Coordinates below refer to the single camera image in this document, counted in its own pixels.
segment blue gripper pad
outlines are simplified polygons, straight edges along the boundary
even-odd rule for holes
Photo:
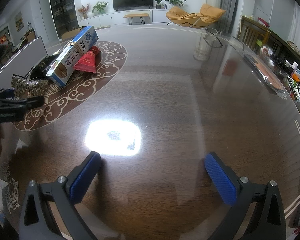
[[[74,167],[68,175],[66,191],[71,204],[80,203],[101,166],[99,153],[90,152],[81,165]]]
[[[223,202],[233,206],[240,189],[237,175],[231,168],[225,166],[214,152],[206,156],[204,166],[221,195]]]

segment round white vase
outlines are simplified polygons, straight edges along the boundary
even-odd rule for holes
[[[91,18],[91,17],[94,16],[94,13],[93,13],[93,12],[88,12],[88,13],[87,13],[87,16],[88,16],[88,18]]]

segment red snack packet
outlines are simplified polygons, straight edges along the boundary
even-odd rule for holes
[[[99,52],[100,49],[97,46],[92,46],[91,49],[73,66],[73,69],[96,73],[97,70],[95,57]]]

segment potted plant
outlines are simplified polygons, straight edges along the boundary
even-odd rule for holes
[[[105,13],[104,9],[107,7],[107,5],[108,5],[108,2],[105,2],[105,1],[98,1],[98,2],[96,3],[96,5],[93,7],[92,12],[98,11],[99,14]]]
[[[172,4],[173,6],[183,6],[183,3],[186,2],[186,0],[165,0],[166,2],[169,2],[169,4]]]
[[[84,7],[82,5],[82,7],[78,9],[78,12],[82,13],[83,17],[86,19],[87,18],[87,12],[88,12],[89,8],[90,8],[89,3],[87,4],[87,7]]]
[[[162,0],[155,0],[155,1],[156,1],[156,3],[157,3],[157,4],[155,5],[155,8],[156,8],[156,9],[161,9],[160,3],[161,3]]]

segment metal screw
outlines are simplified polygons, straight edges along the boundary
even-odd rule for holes
[[[59,178],[58,178],[58,182],[59,183],[62,183],[62,182],[64,182],[66,180],[66,177],[65,176],[60,176]]]
[[[277,183],[276,183],[274,180],[271,180],[271,181],[270,181],[270,184],[271,184],[271,186],[273,186],[273,187],[277,186]]]
[[[248,181],[249,181],[249,179],[247,178],[247,177],[241,177],[240,178],[240,180],[241,180],[241,182],[243,182],[243,183],[247,183]]]
[[[35,185],[35,180],[31,180],[30,182],[29,182],[29,186],[30,187],[33,187]]]

